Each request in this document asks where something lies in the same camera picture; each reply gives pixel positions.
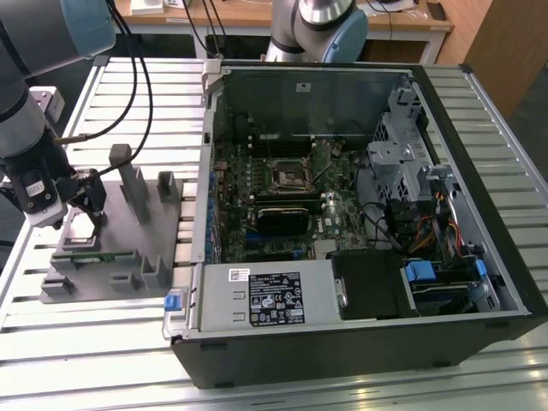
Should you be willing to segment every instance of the green circuit board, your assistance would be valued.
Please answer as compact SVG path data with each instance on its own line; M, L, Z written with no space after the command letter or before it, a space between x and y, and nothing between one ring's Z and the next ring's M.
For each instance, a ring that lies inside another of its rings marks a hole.
M341 141L316 140L302 158L257 158L244 145L217 146L214 170L222 262L316 259L314 244L322 240L333 240L337 250L367 247L352 188L361 152L343 148ZM283 200L286 193L308 195ZM255 220L265 208L257 203L261 195L279 198L277 207L309 210L306 232L261 235Z

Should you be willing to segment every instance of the cable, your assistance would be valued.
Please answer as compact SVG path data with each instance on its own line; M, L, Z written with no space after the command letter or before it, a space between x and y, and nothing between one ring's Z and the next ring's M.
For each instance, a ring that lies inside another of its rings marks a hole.
M453 230L455 231L456 253L460 257L461 256L461 244L462 244L461 229L452 220L449 220L449 226L452 227Z
M110 4L109 1L107 1L107 5L109 6L109 9L112 9L112 5ZM116 128L126 118L126 115L129 113L129 110L131 109L131 107L134 104L135 96L137 95L137 85L138 85L137 65L135 63L135 56L134 56L134 53L132 53L132 51L131 51L131 46L132 46L131 42L126 37L126 35L124 34L125 32L124 32L122 23L114 15L112 16L112 19L116 23L116 25L118 27L118 30L120 30L120 33L122 35L123 43L126 47L126 51L128 52L128 55L131 57L131 65L132 65L133 71L134 71L134 87L133 87L133 90L131 92L131 96L129 97L128 104L126 105L126 108L124 109L122 114L109 127L104 128L103 130L101 130L97 133L93 133L93 134L81 134L81 135L77 135L75 137L65 137L63 139L54 139L53 143L56 146L66 146L68 144L81 143L81 142L84 142L84 141L97 139L98 137L101 137L105 134L108 134L110 131L112 131L114 128Z
M395 248L395 250L397 250L400 253L406 253L405 249L396 240L396 238L394 238L394 236L392 236L392 234L390 234L388 231L386 231L380 225L378 225L375 222L375 220L373 220L371 217L369 217L369 215L365 212L365 207L369 203L366 203L366 205L361 205L361 203L360 203L360 196L358 195L358 181L359 181L359 176L360 176L360 171L361 171L361 163L363 163L363 159L366 156L366 152L367 152L367 149L365 149L363 151L363 154L360 157L360 163L358 164L358 170L356 171L356 175L355 175L355 178L354 178L354 194L356 196L356 201L358 202L358 205L361 207L361 212L363 213L363 216L366 218L366 220L369 223L373 224L373 226L376 229L378 229L378 231L380 231L388 239L388 241L390 241L390 244L392 244L392 246Z
M392 27L392 13L391 11L389 11L385 6L384 4L382 4L381 2L379 2L380 4L380 7L383 8L383 10L379 10L379 9L375 9L371 3L369 3L369 0L366 0L367 1L367 4L369 4L369 7L371 7L374 11L376 11L377 13L383 13L383 10L385 13L388 13L388 24L390 25L390 38L388 39L388 46L386 47L386 53L384 55L384 60L388 60L388 57L389 57L389 54L390 54L390 43L392 42L392 39L394 38L394 27Z
M125 30L125 35L131 41L131 44L133 46L133 51L135 52L135 54L139 58L141 66L143 67L143 73L145 75L145 80L146 80L146 88L148 89L148 120L147 120L147 123L146 123L146 129L145 129L145 133L143 134L143 138L141 139L141 142L139 143L139 146L137 147L137 149L135 150L135 152L132 154L132 156L130 158L127 158L127 159L121 161L119 164L111 165L111 166L107 167L106 169L99 171L98 173L90 175L89 177L81 180L80 185L84 185L84 184L88 183L89 181L91 181L95 178L99 178L100 176L104 176L105 174L108 174L111 171L118 170L121 167L123 167L124 165L130 164L132 161L134 161L137 158L137 156L139 156L139 153L141 152L141 150L145 146L146 140L148 139L148 136L151 132L152 119L153 119L153 116L154 116L154 101L153 101L153 98L152 98L152 83L151 83L150 75L148 74L148 68L146 67L145 58L143 57L143 55L140 51L140 47L136 44L136 42L133 38L133 35L131 33L131 30L129 29L128 25L126 24L126 21L123 19L122 15L117 10L116 6L112 6L112 4L109 3L109 10L110 10L110 13L112 15L112 18L115 19L115 20L117 19L120 22L120 24L122 25L123 29Z
M188 22L190 23L190 27L192 28L192 31L194 32L194 38L198 40L198 43L200 43L202 49L204 49L204 51L207 53L207 55L209 57L213 57L213 58L218 58L218 56L216 56L215 54L211 53L206 45L204 45L204 43L202 42L202 39L200 38L200 36L198 35L198 32L196 31L196 26L194 25L194 22L192 20L192 17L190 17L190 13L188 13L188 5L187 5L187 0L182 0L182 4L185 6L185 11L187 12L187 18L188 18Z
M217 40L217 33L215 33L215 27L213 26L213 21L211 20L211 15L209 14L209 8L207 7L207 0L202 0L204 4L205 15L207 15L207 20L209 21L209 27L211 27L211 32L213 34L213 43L215 43L215 50L217 50L217 55L221 54L221 49L219 49L219 43Z
M399 251L400 253L405 253L405 250L403 249L402 245L399 242L397 242L397 240L388 231L383 229L375 220L369 217L369 215L365 211L362 211L361 213L363 214L363 216L366 218L366 220L369 223L373 224L373 226L376 229L378 229L378 231L380 231L388 239L388 241L390 241L390 244L392 244L392 246L397 251Z
M13 248L15 243L13 241L0 240L0 247L11 247Z
M426 220L430 220L431 217L423 217L420 219L419 221L419 224L417 225L417 236L415 237L415 240L419 240L420 239L420 228L422 227L422 224L426 221Z
M232 58L232 50L230 49L229 44L229 36L226 35L226 31L224 30L223 22L221 21L221 18L219 17L219 13L217 12L217 7L215 7L215 3L213 0L210 0L211 6L213 7L213 13L215 13L215 17L217 18L217 21L219 22L219 26L221 27L221 31L223 32L224 37L224 43L226 44L227 52L229 53L229 57Z

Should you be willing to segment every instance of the power supply label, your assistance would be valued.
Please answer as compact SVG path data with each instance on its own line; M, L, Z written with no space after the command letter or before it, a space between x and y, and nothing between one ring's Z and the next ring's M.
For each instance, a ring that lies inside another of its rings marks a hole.
M253 327L304 322L299 272L249 275L249 323Z

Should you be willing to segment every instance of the barcode sticker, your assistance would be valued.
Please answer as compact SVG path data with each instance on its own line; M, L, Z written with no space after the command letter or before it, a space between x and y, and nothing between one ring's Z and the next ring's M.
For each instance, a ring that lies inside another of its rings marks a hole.
M229 281L247 281L249 279L248 268L230 268Z

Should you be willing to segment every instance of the floor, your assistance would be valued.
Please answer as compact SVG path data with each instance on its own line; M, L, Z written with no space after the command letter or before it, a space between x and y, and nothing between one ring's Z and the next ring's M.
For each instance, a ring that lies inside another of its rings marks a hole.
M235 58L257 59L266 50L268 39L230 38L232 55ZM141 49L146 57L195 57L193 41L189 36L144 35L140 37ZM208 41L213 50L213 43ZM118 41L111 56L126 56L123 42ZM74 63L68 67L43 74L33 85L56 86L63 95L66 108L61 120L54 127L62 134L69 121L72 108L80 95L92 62ZM539 168L548 178L548 70L543 70L521 102L518 110L509 120L520 142ZM23 223L22 215L0 196L0 240L14 241ZM9 249L0 247L0 268L9 256Z

